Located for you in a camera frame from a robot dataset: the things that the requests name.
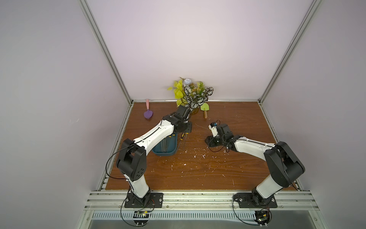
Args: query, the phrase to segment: robotic arm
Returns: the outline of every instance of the robotic arm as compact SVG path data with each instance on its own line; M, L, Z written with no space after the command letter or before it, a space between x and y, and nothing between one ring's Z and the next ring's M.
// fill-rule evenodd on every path
M151 190L143 175L146 171L146 156L155 145L172 133L190 133L192 130L192 122L188 122L190 112L187 107L179 106L177 111L164 116L161 122L141 137L124 140L116 166L126 177L132 189L132 194L126 199L126 205L144 207L149 204ZM160 193L157 198L160 206L159 199L162 197L163 194Z
M213 122L209 125L212 136L205 140L209 147L223 145L228 150L247 153L267 162L270 175L252 190L250 196L245 193L234 195L234 200L240 202L250 202L245 207L262 207L275 204L274 193L282 188L289 187L301 174L305 168L296 157L291 148L284 142L276 144L254 141L240 135L233 135L226 124L217 125Z

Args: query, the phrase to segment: wooden tabletop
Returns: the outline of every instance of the wooden tabletop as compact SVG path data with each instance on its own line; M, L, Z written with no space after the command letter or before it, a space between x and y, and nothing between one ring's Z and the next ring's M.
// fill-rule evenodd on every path
M150 152L147 156L146 183L155 190L252 190L268 175L265 161L249 154L225 149L212 152L204 142L212 135L208 129L211 122L226 123L234 135L266 143L275 143L271 130L256 102L208 102L208 118L203 111L193 115L192 133L184 138L173 156L157 156ZM150 103L154 112L151 120L143 113L145 103L135 103L128 120L122 141L133 140L153 128L161 118L177 109L176 103ZM124 177L115 162L111 172L113 177ZM106 189L128 189L125 180L109 179Z

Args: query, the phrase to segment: black cable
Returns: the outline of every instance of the black cable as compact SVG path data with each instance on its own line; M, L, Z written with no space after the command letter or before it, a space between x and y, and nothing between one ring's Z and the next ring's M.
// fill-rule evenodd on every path
M158 130L158 129L159 129L159 128L157 128L154 132L152 132L152 133L151 133L149 136L147 136L146 138L148 138L148 137L150 137L151 135L153 135L155 132L157 132L157 130ZM127 146L127 147L124 147L123 149L120 149L119 151L117 151L117 152L113 153L113 154L108 158L107 163L105 164L105 173L106 173L110 178L118 179L118 180L125 180L126 178L116 178L116 177L111 177L111 176L108 174L108 172L107 172L107 165L108 165L108 162L109 162L109 160L111 160L111 159L112 159L112 157L113 157L115 154L117 154L118 152L120 152L120 151L122 151L122 150L124 150L124 149L126 149L126 148L128 148L128 147L130 147L130 146L136 145L137 143L142 142L142 141L143 141L143 140L145 140L146 138L144 138L144 139L142 139L141 141L138 141L138 142L136 142L136 143L134 143L134 144L132 144L132 145L129 145L129 146Z
M268 217L269 217L268 224L269 224L269 222L272 220L272 212L269 210L269 208L262 208L259 211L262 211L262 210L267 210L268 211Z
M222 150L224 148L224 146L221 147L221 149L219 149L218 151L213 151L212 149L210 149L210 143L211 141L214 139L214 137L208 142L207 146L208 146L208 149L211 150L212 152L214 153L217 153L218 151Z
M234 139L231 139L228 144L226 144L226 152L229 153L230 152L230 149L228 147L229 143L232 142Z
M143 207L143 208L141 208L140 210L137 210L137 211L142 211L142 210L144 210L148 205L150 204L150 201Z
M124 220L124 218L122 217L122 206L123 206L123 204L124 204L124 202L126 201L126 199L127 199L127 196L128 196L128 193L130 192L130 190L131 190L131 187L128 189L128 191L127 191L127 195L126 195L126 198L123 200L123 202L122 202L122 204L121 204L121 209L120 209L120 211L119 211L119 213L121 214L121 218L122 218L122 220L125 222L125 223L127 223L126 222L126 220ZM132 225L132 224L129 224L129 223L127 223L128 225L130 225L130 226L133 226L133 227L141 227L141 226L145 226L146 224L142 224L142 225Z
M292 187L294 187L296 191L298 190L298 189L294 186L294 184L293 184L293 183L291 183L291 186L292 186Z
M234 212L235 216L238 218L238 220L242 221L242 220L237 216L237 214L235 213L235 210L234 210L234 200L232 200L232 210L233 210L233 212ZM256 226L256 225L253 225L253 224L246 223L246 222L244 222L244 221L242 221L242 222L243 222L243 223L245 223L245 224L248 224L248 225Z
M120 209L120 211L119 211L119 213L121 214L121 218L122 218L122 220L125 222L125 223L127 223L125 220L124 220L124 218L122 217L122 206L123 206L123 204L124 204L124 202L126 201L126 199L127 199L127 196L128 196L128 193L130 192L130 190L131 190L131 187L129 187L129 189L128 189L128 191L127 191L127 195L126 195L126 198L123 200L123 202L122 202L122 204L121 204L121 209ZM154 209L155 209L155 202L154 202L154 200L152 199L152 201L153 201L153 203L154 203L154 205L153 205L153 209L151 210L151 211L149 211L149 212L152 212ZM128 225L130 225L130 226L133 226L133 227L141 227L141 226L145 226L146 224L142 224L142 225L132 225L132 224L129 224L129 223L127 223Z

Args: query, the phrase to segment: silicone spatula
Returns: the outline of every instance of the silicone spatula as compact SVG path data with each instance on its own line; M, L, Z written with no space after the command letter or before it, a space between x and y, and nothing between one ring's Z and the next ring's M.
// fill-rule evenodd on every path
M147 108L147 111L145 111L143 116L146 119L151 119L151 117L153 116L153 112L151 110L149 110L149 100L148 99L146 99L146 108Z

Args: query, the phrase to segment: artificial plant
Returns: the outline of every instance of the artificial plant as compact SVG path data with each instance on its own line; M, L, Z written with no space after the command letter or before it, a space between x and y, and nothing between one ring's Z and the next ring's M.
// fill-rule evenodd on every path
M183 105L191 110L204 104L213 93L213 87L205 88L201 81L194 84L188 78L174 81L173 87L169 87L168 90L174 91L177 106Z

